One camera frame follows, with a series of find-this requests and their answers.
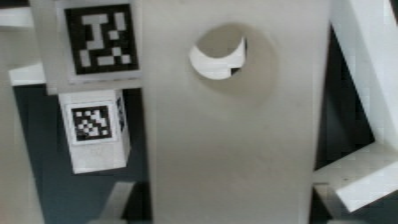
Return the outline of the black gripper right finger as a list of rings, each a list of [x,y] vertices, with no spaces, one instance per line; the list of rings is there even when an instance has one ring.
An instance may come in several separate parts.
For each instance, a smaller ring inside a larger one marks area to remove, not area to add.
[[[349,217],[332,187],[325,183],[312,185],[309,224],[358,224],[358,220]]]

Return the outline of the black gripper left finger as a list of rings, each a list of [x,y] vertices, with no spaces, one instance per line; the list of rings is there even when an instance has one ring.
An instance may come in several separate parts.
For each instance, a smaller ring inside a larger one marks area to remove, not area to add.
[[[117,182],[110,191],[99,216],[86,224],[147,224],[150,222],[150,200],[147,184]]]

